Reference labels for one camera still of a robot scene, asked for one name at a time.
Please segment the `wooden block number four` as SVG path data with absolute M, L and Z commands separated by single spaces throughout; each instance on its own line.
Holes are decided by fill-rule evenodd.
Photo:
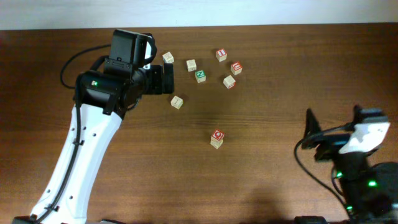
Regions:
M 170 101 L 171 106 L 173 106 L 176 109 L 180 109 L 181 106 L 183 105 L 183 99 L 180 98 L 179 96 L 174 96 L 172 100 Z

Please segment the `wooden block blue D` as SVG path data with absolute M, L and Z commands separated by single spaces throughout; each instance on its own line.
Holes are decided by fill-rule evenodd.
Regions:
M 219 129 L 216 129 L 211 135 L 212 141 L 222 141 L 223 138 L 224 138 L 224 132 L 220 131 Z

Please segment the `wooden block pineapple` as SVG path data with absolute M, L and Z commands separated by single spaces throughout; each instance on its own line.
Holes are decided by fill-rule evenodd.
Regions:
M 223 144 L 223 140 L 220 140 L 220 141 L 213 141 L 213 140 L 211 140 L 211 141 L 210 141 L 210 144 L 211 144 L 215 149 L 218 149 L 218 148 Z

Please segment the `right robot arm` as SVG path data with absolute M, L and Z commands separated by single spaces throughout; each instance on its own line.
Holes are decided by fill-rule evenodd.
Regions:
M 322 130 L 308 109 L 304 135 L 294 151 L 315 149 L 316 162 L 333 163 L 331 187 L 318 178 L 314 180 L 342 204 L 348 223 L 397 223 L 397 163 L 370 166 L 368 162 L 391 124 L 380 109 L 356 105 L 353 111 L 352 122 Z

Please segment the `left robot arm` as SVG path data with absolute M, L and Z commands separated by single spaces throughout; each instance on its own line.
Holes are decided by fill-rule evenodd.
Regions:
M 173 65 L 152 64 L 152 34 L 116 29 L 108 48 L 109 55 L 77 76 L 70 127 L 50 181 L 30 215 L 13 223 L 86 223 L 101 162 L 126 113 L 144 95 L 174 92 Z

